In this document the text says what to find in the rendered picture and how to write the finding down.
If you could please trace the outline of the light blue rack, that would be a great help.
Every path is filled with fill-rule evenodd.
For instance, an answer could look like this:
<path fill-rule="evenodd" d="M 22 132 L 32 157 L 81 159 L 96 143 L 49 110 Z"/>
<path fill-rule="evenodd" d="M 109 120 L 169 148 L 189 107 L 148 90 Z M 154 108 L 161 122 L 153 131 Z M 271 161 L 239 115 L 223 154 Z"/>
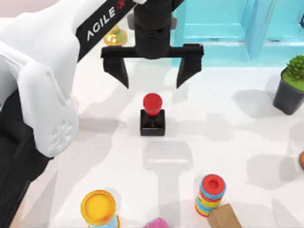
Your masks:
<path fill-rule="evenodd" d="M 185 0 L 171 43 L 201 43 L 210 67 L 281 67 L 304 55 L 304 0 Z"/>

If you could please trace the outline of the red and black stamp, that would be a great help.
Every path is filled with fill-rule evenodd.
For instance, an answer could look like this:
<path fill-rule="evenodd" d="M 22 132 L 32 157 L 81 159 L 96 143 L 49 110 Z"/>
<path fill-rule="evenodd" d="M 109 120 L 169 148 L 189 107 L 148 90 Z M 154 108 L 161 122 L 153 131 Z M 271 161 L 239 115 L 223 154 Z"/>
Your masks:
<path fill-rule="evenodd" d="M 161 96 L 157 93 L 146 94 L 140 112 L 140 135 L 164 136 L 165 126 L 165 110 L 162 109 Z"/>

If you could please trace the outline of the black pot with green plant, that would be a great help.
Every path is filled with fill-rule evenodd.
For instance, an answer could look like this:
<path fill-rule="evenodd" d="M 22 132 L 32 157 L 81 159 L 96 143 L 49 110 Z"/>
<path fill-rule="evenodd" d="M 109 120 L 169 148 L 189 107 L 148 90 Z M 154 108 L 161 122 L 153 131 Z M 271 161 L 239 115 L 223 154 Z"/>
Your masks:
<path fill-rule="evenodd" d="M 273 106 L 287 115 L 294 114 L 304 103 L 304 56 L 289 60 L 273 99 Z"/>

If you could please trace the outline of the stack of coloured rings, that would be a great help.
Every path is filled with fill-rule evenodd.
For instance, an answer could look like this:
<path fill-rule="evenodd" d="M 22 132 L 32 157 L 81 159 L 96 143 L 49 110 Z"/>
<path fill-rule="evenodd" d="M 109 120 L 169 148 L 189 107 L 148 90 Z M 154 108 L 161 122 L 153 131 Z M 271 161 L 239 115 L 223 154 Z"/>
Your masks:
<path fill-rule="evenodd" d="M 195 209 L 203 217 L 208 217 L 216 209 L 226 192 L 225 181 L 216 174 L 206 175 L 199 186 Z"/>

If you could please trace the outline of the brown wooden block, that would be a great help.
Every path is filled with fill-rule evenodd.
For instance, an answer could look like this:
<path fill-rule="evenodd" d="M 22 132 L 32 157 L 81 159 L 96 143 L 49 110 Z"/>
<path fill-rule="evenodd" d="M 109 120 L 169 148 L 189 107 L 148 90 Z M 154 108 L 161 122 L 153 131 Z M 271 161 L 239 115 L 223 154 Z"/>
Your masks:
<path fill-rule="evenodd" d="M 229 203 L 213 209 L 208 222 L 211 228 L 243 228 Z"/>

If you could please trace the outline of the pink round object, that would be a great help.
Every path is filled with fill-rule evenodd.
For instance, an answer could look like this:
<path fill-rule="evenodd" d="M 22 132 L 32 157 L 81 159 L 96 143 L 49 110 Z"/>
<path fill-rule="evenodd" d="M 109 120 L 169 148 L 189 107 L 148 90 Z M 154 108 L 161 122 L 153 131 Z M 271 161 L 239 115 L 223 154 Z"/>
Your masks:
<path fill-rule="evenodd" d="M 156 218 L 148 222 L 143 228 L 169 228 L 169 225 L 164 219 Z"/>

